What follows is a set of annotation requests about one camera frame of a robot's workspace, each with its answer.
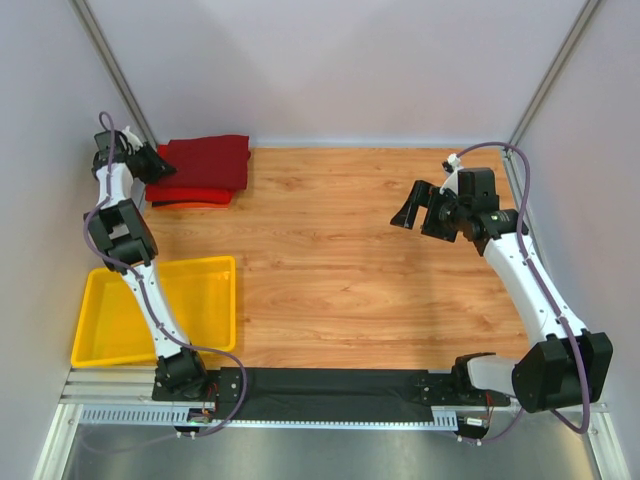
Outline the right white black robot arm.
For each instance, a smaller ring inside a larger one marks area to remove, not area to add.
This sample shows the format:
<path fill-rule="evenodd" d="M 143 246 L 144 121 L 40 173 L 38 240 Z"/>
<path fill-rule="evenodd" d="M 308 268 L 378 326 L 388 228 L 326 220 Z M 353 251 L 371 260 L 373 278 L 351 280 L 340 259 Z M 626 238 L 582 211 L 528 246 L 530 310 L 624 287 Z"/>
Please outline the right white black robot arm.
<path fill-rule="evenodd" d="M 530 344 L 519 361 L 495 353 L 457 358 L 464 385 L 512 396 L 529 413 L 597 402 L 613 345 L 605 333 L 590 332 L 552 284 L 518 211 L 501 208 L 494 172 L 457 168 L 441 186 L 415 181 L 391 225 L 412 228 L 420 208 L 421 234 L 447 242 L 463 236 L 491 266 Z"/>

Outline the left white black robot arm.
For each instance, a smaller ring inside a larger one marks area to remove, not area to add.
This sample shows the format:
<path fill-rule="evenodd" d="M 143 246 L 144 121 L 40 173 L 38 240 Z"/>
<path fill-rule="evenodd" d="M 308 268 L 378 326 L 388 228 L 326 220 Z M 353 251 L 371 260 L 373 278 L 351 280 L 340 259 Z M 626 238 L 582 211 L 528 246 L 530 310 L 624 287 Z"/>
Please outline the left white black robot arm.
<path fill-rule="evenodd" d="M 84 240 L 121 276 L 142 312 L 156 355 L 152 398 L 201 400 L 209 388 L 206 367 L 169 307 L 155 262 L 157 244 L 132 198 L 136 179 L 157 180 L 171 167 L 133 134 L 105 127 L 94 140 L 92 175 L 99 196 L 84 214 Z"/>

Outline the dark red t-shirt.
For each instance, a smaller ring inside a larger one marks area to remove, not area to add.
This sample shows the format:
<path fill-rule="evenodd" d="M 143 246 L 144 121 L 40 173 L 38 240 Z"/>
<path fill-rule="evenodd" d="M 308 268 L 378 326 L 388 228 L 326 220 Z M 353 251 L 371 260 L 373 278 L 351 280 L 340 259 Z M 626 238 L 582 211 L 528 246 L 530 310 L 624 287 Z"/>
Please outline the dark red t-shirt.
<path fill-rule="evenodd" d="M 176 172 L 162 178 L 158 186 L 244 190 L 250 157 L 249 137 L 245 135 L 170 140 L 163 159 Z"/>

